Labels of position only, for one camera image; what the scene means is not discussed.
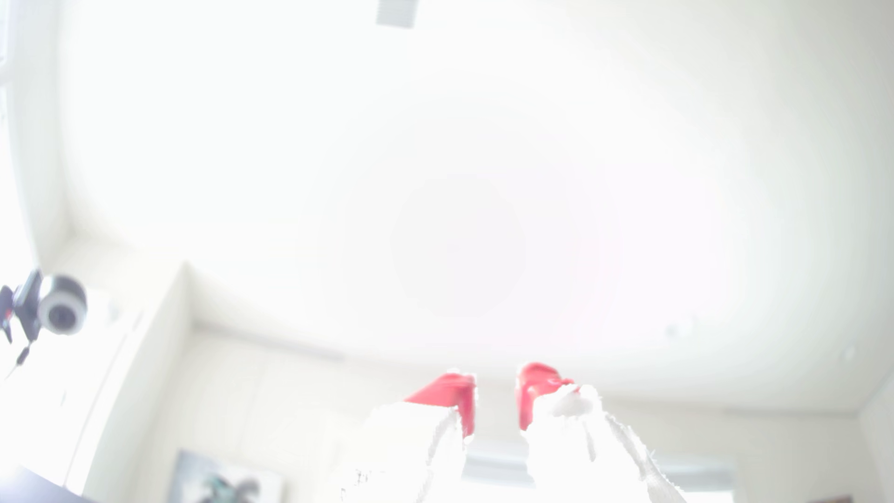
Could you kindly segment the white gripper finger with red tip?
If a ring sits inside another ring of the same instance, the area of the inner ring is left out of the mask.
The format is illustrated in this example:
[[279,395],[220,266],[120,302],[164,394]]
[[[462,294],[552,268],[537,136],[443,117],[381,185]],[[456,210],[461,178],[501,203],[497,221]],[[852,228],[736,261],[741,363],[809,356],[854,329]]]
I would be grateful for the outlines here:
[[517,374],[528,472],[553,502],[685,502],[628,425],[603,408],[594,386],[542,362]]
[[452,502],[474,439],[471,373],[447,372],[375,408],[335,473],[337,502]]

